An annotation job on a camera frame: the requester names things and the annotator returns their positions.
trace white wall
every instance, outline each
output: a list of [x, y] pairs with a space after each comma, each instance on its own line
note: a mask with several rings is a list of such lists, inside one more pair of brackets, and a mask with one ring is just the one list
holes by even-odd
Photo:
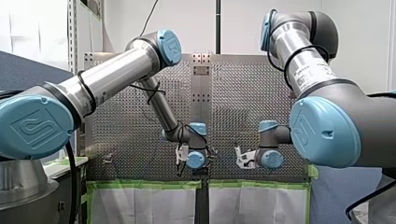
[[[104, 51], [124, 51], [140, 34], [154, 1], [105, 0]], [[183, 52], [215, 51], [215, 3], [160, 0], [146, 33], [172, 29]], [[352, 79], [366, 92], [386, 91], [388, 86], [396, 89], [396, 62], [391, 57], [396, 46], [390, 49], [390, 39], [396, 41], [390, 29], [394, 5], [392, 0], [223, 0], [221, 53], [262, 54], [262, 19], [273, 7], [279, 11], [322, 10], [333, 18], [339, 32], [338, 56], [332, 62], [337, 76]]]
[[272, 9], [281, 12], [321, 10], [319, 0], [222, 0], [222, 44], [224, 54], [262, 54], [262, 20]]
[[340, 37], [332, 68], [366, 92], [386, 91], [392, 0], [323, 0], [323, 11], [335, 22]]
[[[138, 36], [154, 0], [105, 0], [105, 50], [124, 51]], [[282, 11], [320, 10], [319, 0], [223, 0], [222, 53], [261, 54], [262, 19], [273, 7]], [[174, 30], [185, 53], [215, 51], [215, 0], [160, 0], [146, 33]]]
[[[140, 35], [154, 0], [105, 0], [105, 50], [120, 52]], [[215, 45], [215, 1], [160, 0], [146, 34], [171, 29], [183, 52], [208, 52]]]

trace metal pole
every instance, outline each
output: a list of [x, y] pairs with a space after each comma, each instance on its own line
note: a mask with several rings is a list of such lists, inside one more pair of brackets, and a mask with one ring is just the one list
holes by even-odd
[[216, 54], [221, 54], [221, 0], [216, 0]]

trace perforated metal panel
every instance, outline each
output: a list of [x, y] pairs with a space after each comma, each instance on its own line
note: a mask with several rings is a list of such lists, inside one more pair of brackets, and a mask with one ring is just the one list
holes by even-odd
[[261, 120], [289, 123], [292, 100], [282, 75], [262, 56], [214, 55], [212, 62], [211, 140], [219, 157], [210, 177], [304, 181], [306, 164], [291, 146], [280, 147], [285, 165], [275, 171], [242, 170], [235, 164], [235, 145], [257, 149]]
[[[235, 163], [235, 144], [243, 151], [257, 148], [262, 119], [288, 123], [291, 99], [283, 77], [265, 57], [206, 55], [203, 63], [203, 58], [198, 62], [198, 55], [204, 54], [183, 55], [178, 66], [166, 68], [156, 77], [179, 120], [207, 122], [206, 138], [219, 153], [211, 163], [210, 178], [304, 181], [306, 164], [292, 147], [281, 147], [286, 163], [277, 171], [241, 170]], [[86, 68], [113, 56], [87, 54]], [[197, 71], [205, 72], [207, 66], [209, 73], [198, 77]], [[96, 154], [88, 178], [191, 179], [187, 169], [177, 177], [177, 144], [162, 140], [161, 130], [142, 91], [127, 88], [120, 92], [87, 120], [87, 151]]]
[[[114, 54], [86, 55], [87, 68], [97, 65]], [[190, 119], [191, 63], [182, 61], [178, 66], [166, 68], [156, 77], [160, 90], [178, 119]], [[87, 121], [86, 141], [90, 161], [87, 176], [98, 179], [191, 179], [190, 172], [177, 177], [176, 143], [161, 136], [161, 125], [141, 90], [127, 88], [99, 106], [93, 118]]]

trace light blue joint cap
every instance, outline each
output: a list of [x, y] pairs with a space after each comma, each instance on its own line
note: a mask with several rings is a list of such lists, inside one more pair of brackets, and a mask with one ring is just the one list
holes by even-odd
[[205, 123], [199, 123], [199, 122], [192, 122], [190, 123], [190, 127], [194, 129], [198, 134], [206, 136], [206, 124]]
[[275, 120], [262, 120], [259, 124], [259, 133], [263, 133], [278, 126]]
[[352, 119], [327, 99], [308, 96], [295, 103], [290, 127], [300, 155], [316, 165], [345, 168], [361, 154], [361, 138]]
[[191, 169], [200, 169], [204, 164], [205, 156], [199, 151], [190, 152], [187, 156], [187, 166]]
[[262, 51], [268, 51], [268, 38], [270, 37], [269, 24], [270, 13], [267, 13], [262, 22], [262, 35], [260, 37], [260, 49]]
[[277, 150], [268, 150], [262, 154], [262, 164], [269, 169], [278, 169], [282, 167], [285, 159]]
[[160, 53], [167, 65], [174, 66], [181, 61], [180, 41], [173, 31], [158, 31], [157, 41]]
[[59, 101], [25, 95], [1, 102], [0, 127], [0, 156], [35, 160], [62, 149], [74, 131], [74, 121]]

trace aluminum tube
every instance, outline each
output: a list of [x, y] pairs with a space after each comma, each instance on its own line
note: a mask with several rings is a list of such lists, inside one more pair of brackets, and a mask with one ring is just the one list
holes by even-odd
[[[155, 77], [150, 77], [148, 79], [139, 81], [138, 83], [141, 88], [149, 90], [154, 90], [158, 85], [158, 81]], [[145, 91], [146, 98], [148, 99], [153, 93], [155, 92]], [[176, 128], [177, 119], [162, 93], [156, 92], [154, 96], [151, 97], [149, 104], [151, 105], [151, 108], [157, 116], [158, 121], [161, 123], [163, 129], [166, 132]]]
[[[132, 49], [85, 71], [81, 78], [93, 93], [96, 104], [101, 105], [139, 78], [160, 71], [159, 64], [159, 56], [152, 46], [146, 41], [136, 40]], [[82, 117], [92, 112], [91, 97], [77, 76], [54, 86], [70, 100]]]
[[[296, 50], [312, 45], [308, 28], [297, 21], [287, 22], [277, 28], [272, 35], [272, 41], [272, 51], [275, 51], [274, 55], [282, 67], [285, 67], [288, 58]], [[289, 65], [288, 76], [297, 96], [319, 82], [336, 78], [316, 49], [308, 49], [297, 54]]]

